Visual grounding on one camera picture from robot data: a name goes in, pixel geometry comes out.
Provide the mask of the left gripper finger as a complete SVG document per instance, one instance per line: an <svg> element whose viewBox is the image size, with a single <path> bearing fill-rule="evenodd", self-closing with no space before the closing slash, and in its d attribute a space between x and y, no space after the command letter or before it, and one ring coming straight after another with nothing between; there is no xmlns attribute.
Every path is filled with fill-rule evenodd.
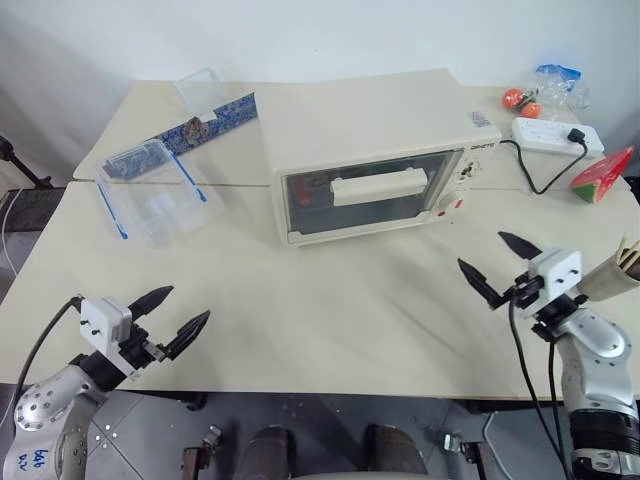
<svg viewBox="0 0 640 480"><path fill-rule="evenodd" d="M131 319L138 320L148 315L161 305L174 289L173 286L163 286L151 290L130 304Z"/></svg>
<svg viewBox="0 0 640 480"><path fill-rule="evenodd" d="M199 336L206 326L211 312L206 310L185 323L176 333L175 338L166 346L169 359L176 359Z"/></svg>

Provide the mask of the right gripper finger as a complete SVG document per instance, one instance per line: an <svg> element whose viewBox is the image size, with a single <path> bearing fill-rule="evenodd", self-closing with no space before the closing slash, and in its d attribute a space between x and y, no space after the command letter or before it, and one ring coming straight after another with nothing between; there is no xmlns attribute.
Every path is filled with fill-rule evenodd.
<svg viewBox="0 0 640 480"><path fill-rule="evenodd" d="M461 258L457 259L457 264L467 283L489 306L503 305L503 296L489 285L486 277L479 270Z"/></svg>
<svg viewBox="0 0 640 480"><path fill-rule="evenodd" d="M537 246L516 234L499 231L498 235L506 245L522 259L532 260L542 253Z"/></svg>

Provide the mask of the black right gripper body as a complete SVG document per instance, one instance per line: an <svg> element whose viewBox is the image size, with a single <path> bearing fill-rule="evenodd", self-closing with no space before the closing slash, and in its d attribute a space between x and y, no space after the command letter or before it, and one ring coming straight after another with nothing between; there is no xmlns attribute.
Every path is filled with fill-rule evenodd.
<svg viewBox="0 0 640 480"><path fill-rule="evenodd" d="M514 280L512 286L492 301L492 310L495 311L510 302L513 302L518 309L525 310L539 299L540 291L544 286L544 279L541 276L531 277L529 274L521 274Z"/></svg>

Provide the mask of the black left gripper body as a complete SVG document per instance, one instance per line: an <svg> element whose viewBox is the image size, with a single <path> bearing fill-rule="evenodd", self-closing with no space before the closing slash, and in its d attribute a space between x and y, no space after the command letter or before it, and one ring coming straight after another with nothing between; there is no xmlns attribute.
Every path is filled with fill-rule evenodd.
<svg viewBox="0 0 640 480"><path fill-rule="evenodd" d="M150 363L162 362L167 358L167 349L163 344L155 344L149 340L149 333L133 323L129 335L118 342L118 354L121 358L121 373L125 378L136 376L137 372Z"/></svg>

